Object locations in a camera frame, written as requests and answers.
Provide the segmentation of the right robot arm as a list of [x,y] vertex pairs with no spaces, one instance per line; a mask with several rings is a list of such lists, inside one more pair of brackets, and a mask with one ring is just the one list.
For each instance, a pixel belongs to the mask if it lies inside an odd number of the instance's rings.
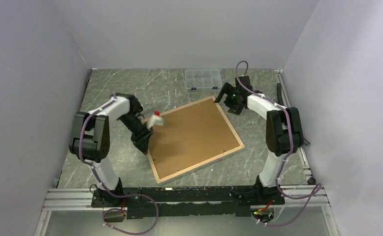
[[280,175],[289,157],[303,145],[304,136],[299,110],[286,107],[269,99],[264,93],[251,90],[249,76],[235,78],[235,85],[223,84],[215,103],[224,104],[232,114],[241,114],[244,108],[260,115],[266,121],[265,142],[269,150],[265,165],[258,175],[254,199],[259,204],[267,203],[272,191],[280,185]]

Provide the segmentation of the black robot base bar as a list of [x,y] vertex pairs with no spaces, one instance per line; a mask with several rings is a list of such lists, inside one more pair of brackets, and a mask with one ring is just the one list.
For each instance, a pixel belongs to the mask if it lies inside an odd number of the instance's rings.
[[169,216],[200,216],[232,214],[249,216],[251,211],[266,205],[283,205],[285,200],[274,189],[254,185],[142,187],[123,188],[122,198],[114,198],[100,189],[93,192],[91,207],[125,206],[128,219]]

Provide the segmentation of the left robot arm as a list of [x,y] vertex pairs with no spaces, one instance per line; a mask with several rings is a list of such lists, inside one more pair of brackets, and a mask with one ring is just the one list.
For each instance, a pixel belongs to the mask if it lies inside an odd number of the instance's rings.
[[89,166],[98,189],[105,191],[104,200],[113,207],[123,202],[124,193],[122,181],[107,158],[111,144],[110,124],[121,121],[131,132],[133,145],[147,154],[153,129],[140,119],[142,111],[134,95],[116,93],[95,110],[78,111],[74,115],[69,151]]

